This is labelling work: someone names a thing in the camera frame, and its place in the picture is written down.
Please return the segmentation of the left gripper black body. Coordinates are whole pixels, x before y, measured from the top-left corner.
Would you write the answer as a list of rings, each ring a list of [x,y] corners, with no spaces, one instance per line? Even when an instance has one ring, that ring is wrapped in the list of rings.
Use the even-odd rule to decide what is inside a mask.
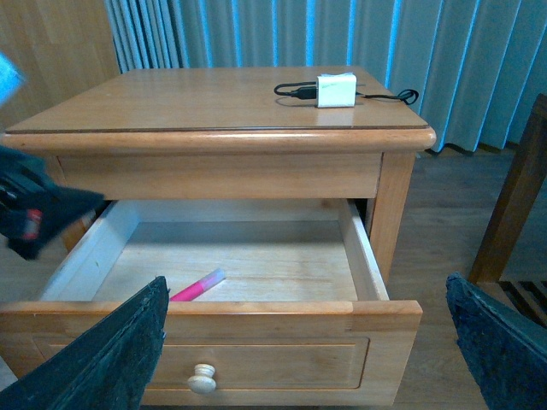
[[[23,259],[36,260],[52,239],[102,203],[100,193],[56,184],[42,159],[1,148],[1,235]]]

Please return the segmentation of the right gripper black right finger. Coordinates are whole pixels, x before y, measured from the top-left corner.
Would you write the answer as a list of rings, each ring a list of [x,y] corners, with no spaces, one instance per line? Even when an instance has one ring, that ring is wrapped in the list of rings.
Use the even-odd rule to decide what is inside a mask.
[[[546,408],[546,329],[460,273],[446,280],[457,345],[490,409]]]

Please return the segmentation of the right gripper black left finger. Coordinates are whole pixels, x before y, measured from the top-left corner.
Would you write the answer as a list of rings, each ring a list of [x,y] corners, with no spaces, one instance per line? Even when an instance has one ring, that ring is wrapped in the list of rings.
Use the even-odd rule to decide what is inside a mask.
[[[137,409],[162,354],[163,276],[1,393],[3,409]]]

